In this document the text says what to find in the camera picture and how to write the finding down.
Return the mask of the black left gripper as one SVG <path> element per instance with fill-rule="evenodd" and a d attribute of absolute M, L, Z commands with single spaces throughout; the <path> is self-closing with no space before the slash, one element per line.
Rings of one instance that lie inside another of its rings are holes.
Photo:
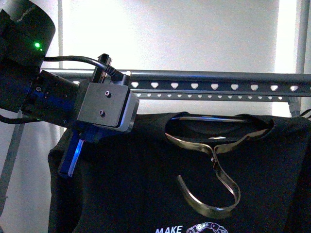
<path fill-rule="evenodd" d="M 98 61 L 111 65 L 111 57 L 103 53 Z M 92 82 L 104 83 L 107 73 L 101 67 L 95 67 Z M 97 143 L 100 128 L 78 120 L 87 88 L 90 82 L 75 84 L 60 76 L 41 71 L 32 82 L 30 90 L 21 106 L 23 114 L 54 125 L 73 129 L 69 145 L 58 168 L 61 177 L 72 177 L 84 141 Z"/>

